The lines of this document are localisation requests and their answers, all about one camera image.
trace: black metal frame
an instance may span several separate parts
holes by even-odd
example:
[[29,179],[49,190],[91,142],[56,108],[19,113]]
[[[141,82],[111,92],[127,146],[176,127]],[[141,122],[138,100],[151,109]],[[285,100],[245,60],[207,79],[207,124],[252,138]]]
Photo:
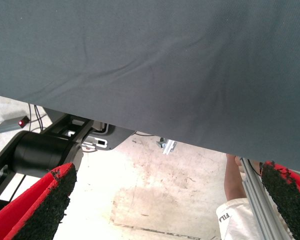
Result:
[[[89,135],[90,132],[94,130],[92,128],[93,123],[94,121],[90,119],[65,114],[57,121],[52,123],[52,125],[46,128],[44,131],[36,134],[39,135],[39,138],[40,136],[51,136],[57,139],[68,141],[69,147],[67,146],[68,149],[64,151],[67,154],[63,154],[61,157],[62,159],[59,161],[59,163],[62,164],[63,161],[66,160],[67,155],[72,154],[72,156],[74,156],[74,151],[77,151],[78,148],[80,148],[80,145],[84,141],[84,139]],[[74,134],[68,136],[68,131],[73,131]],[[17,133],[0,152],[0,195],[17,173],[16,171],[14,171],[14,168],[12,166],[14,163],[14,153],[20,141],[27,134],[34,133],[29,131],[21,131]],[[9,201],[0,200],[0,210],[8,203]]]

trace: cable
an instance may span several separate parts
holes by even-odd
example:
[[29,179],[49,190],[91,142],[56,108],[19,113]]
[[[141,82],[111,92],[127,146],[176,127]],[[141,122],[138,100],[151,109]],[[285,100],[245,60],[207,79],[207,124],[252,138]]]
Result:
[[25,180],[26,176],[27,176],[27,175],[23,175],[23,177],[22,177],[21,181],[19,182],[18,186],[16,187],[16,189],[15,189],[14,192],[12,193],[12,196],[10,197],[9,202],[11,202],[12,199],[14,198],[16,192],[18,191],[18,189],[19,189],[20,185],[22,184],[22,182]]
[[36,108],[36,111],[38,112],[39,119],[40,119],[41,126],[42,126],[42,130],[43,130],[43,129],[44,129],[44,124],[43,124],[43,122],[42,122],[42,117],[40,116],[40,112],[39,112],[38,106],[37,106],[37,105],[35,105],[35,108]]
[[36,112],[37,112],[37,114],[38,114],[38,116],[39,116],[38,121],[41,123],[41,124],[39,124],[39,125],[41,126],[41,131],[43,131],[43,129],[44,129],[44,124],[43,124],[43,122],[42,122],[42,119],[41,119],[41,116],[40,116],[40,112],[39,112],[38,106],[37,106],[37,105],[34,105],[34,109],[36,110]]
[[31,132],[33,132],[34,130],[37,130],[37,129],[40,129],[40,130],[41,130],[40,127],[36,127],[36,128],[34,128],[34,129],[32,129]]
[[31,132],[31,106],[30,106],[30,103],[28,103],[28,106],[29,106],[29,115],[30,115],[30,125],[29,125],[29,131]]
[[153,137],[154,136],[154,135],[143,135],[143,134],[140,134],[140,133],[137,133],[137,132],[135,132],[134,134],[138,135],[138,136],[141,136],[141,137]]
[[43,126],[41,125],[41,122],[40,122],[40,120],[39,120],[36,105],[34,105],[34,112],[35,112],[36,119],[37,119],[38,122],[39,122],[40,131],[42,131],[42,130],[43,130]]
[[41,119],[43,119],[45,116],[47,116],[47,114],[43,114],[43,115],[41,116]]
[[250,159],[248,159],[248,163],[250,165],[250,167],[253,169],[253,171],[260,176],[260,174],[255,170],[255,168],[252,166],[251,162],[250,162]]
[[96,151],[98,151],[97,149],[95,149],[95,150],[92,150],[92,151],[85,151],[84,149],[82,149],[82,152],[83,153],[95,153]]

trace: black cable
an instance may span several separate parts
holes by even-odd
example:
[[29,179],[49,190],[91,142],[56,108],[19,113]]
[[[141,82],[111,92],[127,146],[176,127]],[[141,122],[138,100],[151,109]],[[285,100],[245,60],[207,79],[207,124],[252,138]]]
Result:
[[15,189],[14,192],[12,193],[12,196],[10,197],[9,202],[11,202],[12,199],[14,198],[16,192],[18,191],[18,189],[19,189],[20,185],[22,184],[22,182],[25,180],[26,176],[27,176],[27,175],[23,175],[23,177],[22,177],[21,181],[19,182],[18,186],[16,187],[16,189]]
[[43,130],[43,126],[41,125],[41,122],[40,122],[40,120],[39,120],[36,105],[34,105],[34,112],[35,112],[36,119],[38,120],[40,130],[42,131],[42,130]]
[[39,121],[41,123],[41,131],[44,130],[44,124],[42,122],[42,119],[41,119],[41,116],[40,116],[40,112],[39,112],[39,109],[38,109],[38,106],[37,105],[34,105],[34,108],[36,109],[37,113],[38,113],[38,116],[39,116]]
[[40,129],[40,130],[41,130],[40,127],[36,127],[36,128],[34,128],[34,129],[32,129],[31,132],[33,132],[34,130],[37,130],[37,129]]
[[248,163],[250,165],[250,167],[253,169],[253,171],[258,175],[260,176],[260,174],[255,170],[255,168],[252,166],[251,162],[250,162],[250,159],[248,159]]
[[29,131],[31,132],[31,106],[30,106],[30,103],[28,103],[28,106],[29,106],[29,115],[30,115],[30,125],[29,125]]
[[43,115],[41,116],[41,118],[43,119],[45,116],[47,116],[47,114],[43,114]]
[[37,105],[36,105],[35,107],[36,107],[36,110],[37,110],[37,112],[38,112],[39,119],[40,119],[41,126],[42,126],[42,130],[43,130],[43,129],[44,129],[44,124],[43,124],[43,122],[42,122],[42,117],[40,116],[40,112],[39,112],[39,109],[38,109]]
[[138,135],[138,136],[141,136],[141,137],[153,137],[154,135],[143,135],[143,134],[140,134],[140,133],[134,133],[135,135]]

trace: metal part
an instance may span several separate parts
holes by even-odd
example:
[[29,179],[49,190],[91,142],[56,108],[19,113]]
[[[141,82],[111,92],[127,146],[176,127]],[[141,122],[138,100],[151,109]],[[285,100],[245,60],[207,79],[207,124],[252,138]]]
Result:
[[[81,144],[94,121],[63,114],[41,133],[21,131],[0,152],[0,195],[16,173],[42,177],[49,169],[73,162],[79,169]],[[0,209],[8,202],[0,200]]]
[[168,155],[170,152],[174,151],[177,142],[171,139],[160,137],[160,141],[157,141],[156,144],[163,149],[163,154]]
[[249,199],[260,236],[264,240],[290,240],[291,238],[272,208],[260,177],[256,175],[247,159],[242,158],[241,164],[246,174],[243,187]]
[[105,124],[102,131],[90,132],[82,146],[96,150],[112,150],[135,132],[135,130]]

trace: black foam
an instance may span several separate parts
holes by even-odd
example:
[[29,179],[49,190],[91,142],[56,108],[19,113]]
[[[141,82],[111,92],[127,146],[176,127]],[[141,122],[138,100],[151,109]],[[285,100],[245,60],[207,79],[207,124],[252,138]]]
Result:
[[281,173],[272,165],[265,164],[262,169],[262,183],[277,205],[279,213],[288,225],[293,237],[300,240],[300,192],[294,178],[281,177]]
[[59,178],[59,184],[37,208],[24,227],[14,236],[14,240],[52,240],[68,207],[69,195],[77,181],[76,169]]

